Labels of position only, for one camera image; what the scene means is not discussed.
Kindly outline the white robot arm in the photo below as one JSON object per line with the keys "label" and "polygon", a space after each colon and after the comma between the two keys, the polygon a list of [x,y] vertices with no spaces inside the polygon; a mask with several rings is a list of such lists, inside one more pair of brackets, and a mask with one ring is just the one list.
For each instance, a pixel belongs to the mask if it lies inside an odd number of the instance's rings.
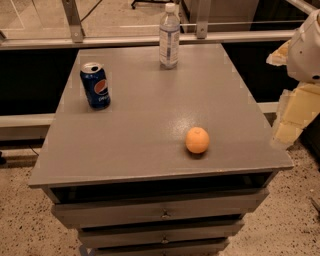
{"label": "white robot arm", "polygon": [[273,66],[286,66],[290,78],[298,81],[284,90],[272,126],[271,144],[287,149],[320,114],[320,10],[313,11],[293,37],[268,56]]}

